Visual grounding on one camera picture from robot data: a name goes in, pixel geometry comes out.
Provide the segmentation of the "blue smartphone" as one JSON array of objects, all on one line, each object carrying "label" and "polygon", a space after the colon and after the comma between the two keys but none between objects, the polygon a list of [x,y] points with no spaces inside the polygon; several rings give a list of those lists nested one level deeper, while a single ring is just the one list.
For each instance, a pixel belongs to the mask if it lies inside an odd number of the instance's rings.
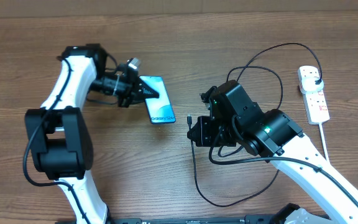
[{"label": "blue smartphone", "polygon": [[176,118],[163,78],[158,76],[140,76],[140,79],[159,94],[158,98],[147,98],[145,100],[150,122],[152,124],[174,123]]}]

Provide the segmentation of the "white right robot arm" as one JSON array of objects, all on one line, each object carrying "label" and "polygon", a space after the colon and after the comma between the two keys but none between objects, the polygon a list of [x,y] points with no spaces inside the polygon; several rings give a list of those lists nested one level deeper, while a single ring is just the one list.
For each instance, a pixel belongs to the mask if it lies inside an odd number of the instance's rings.
[{"label": "white right robot arm", "polygon": [[264,161],[297,183],[333,223],[358,223],[358,190],[322,155],[287,114],[263,112],[235,80],[200,95],[209,115],[189,125],[192,147],[208,147],[211,163]]}]

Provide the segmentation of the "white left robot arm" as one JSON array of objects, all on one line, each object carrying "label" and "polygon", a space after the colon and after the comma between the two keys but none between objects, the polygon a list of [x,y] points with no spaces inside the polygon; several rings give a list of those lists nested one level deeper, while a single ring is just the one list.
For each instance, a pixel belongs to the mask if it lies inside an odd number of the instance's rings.
[{"label": "white left robot arm", "polygon": [[27,159],[31,157],[36,170],[49,179],[45,186],[57,185],[63,190],[75,223],[113,222],[91,173],[93,143],[82,115],[88,93],[115,96],[116,104],[123,108],[159,96],[139,77],[138,59],[111,69],[106,66],[110,58],[100,44],[66,47],[58,57],[62,69],[49,97],[40,108],[27,110],[24,118],[28,137],[24,177],[34,186],[41,185],[28,173]]}]

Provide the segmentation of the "white charger plug adapter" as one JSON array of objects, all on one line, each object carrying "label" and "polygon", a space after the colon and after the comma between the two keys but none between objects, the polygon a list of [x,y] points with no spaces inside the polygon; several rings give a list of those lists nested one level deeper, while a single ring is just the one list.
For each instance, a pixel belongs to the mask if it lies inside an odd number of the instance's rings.
[{"label": "white charger plug adapter", "polygon": [[312,78],[303,78],[300,81],[300,91],[302,94],[309,94],[314,92],[319,92],[324,88],[324,82],[321,80],[318,83],[319,79]]}]

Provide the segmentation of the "white power strip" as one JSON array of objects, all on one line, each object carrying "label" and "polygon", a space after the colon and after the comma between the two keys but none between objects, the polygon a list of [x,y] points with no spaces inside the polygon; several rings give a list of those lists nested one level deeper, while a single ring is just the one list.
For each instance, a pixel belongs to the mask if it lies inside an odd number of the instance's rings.
[{"label": "white power strip", "polygon": [[[301,66],[298,71],[299,86],[303,78],[319,79],[319,70],[310,65]],[[323,89],[319,92],[302,94],[306,110],[306,116],[310,124],[322,124],[330,119],[328,107]]]}]

